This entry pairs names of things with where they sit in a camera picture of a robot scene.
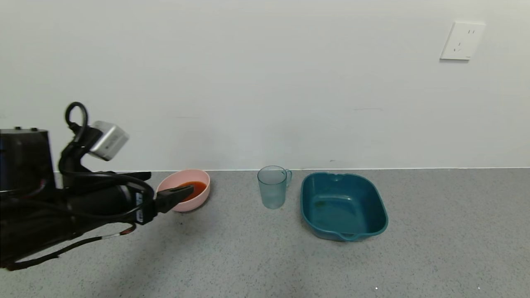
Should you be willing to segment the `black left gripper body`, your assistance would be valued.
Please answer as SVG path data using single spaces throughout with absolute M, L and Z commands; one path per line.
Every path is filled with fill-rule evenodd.
M 112 181 L 68 186 L 68 215 L 76 227 L 101 227 L 111 223 L 146 224 L 154 216 L 154 200 L 132 183 Z

